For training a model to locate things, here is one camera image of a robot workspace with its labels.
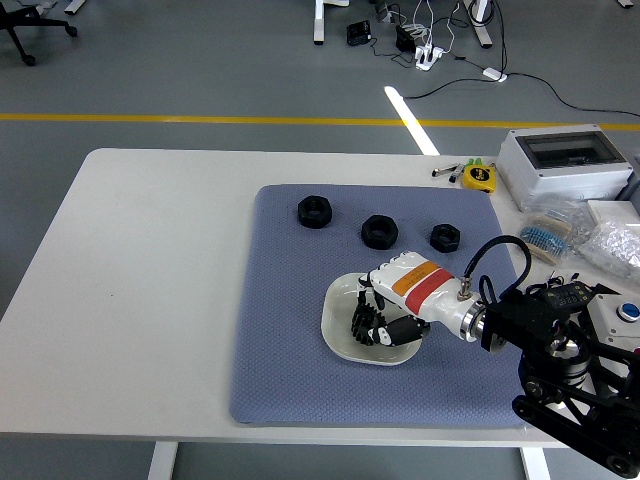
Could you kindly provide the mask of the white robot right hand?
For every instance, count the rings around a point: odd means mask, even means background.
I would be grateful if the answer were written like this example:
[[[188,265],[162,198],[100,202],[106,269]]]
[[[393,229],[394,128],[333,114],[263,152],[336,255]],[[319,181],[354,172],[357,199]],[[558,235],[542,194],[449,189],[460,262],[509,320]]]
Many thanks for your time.
[[[361,344],[397,347],[423,338],[432,322],[456,337],[473,342],[484,306],[457,279],[416,252],[404,252],[358,279],[358,301],[351,333]]]

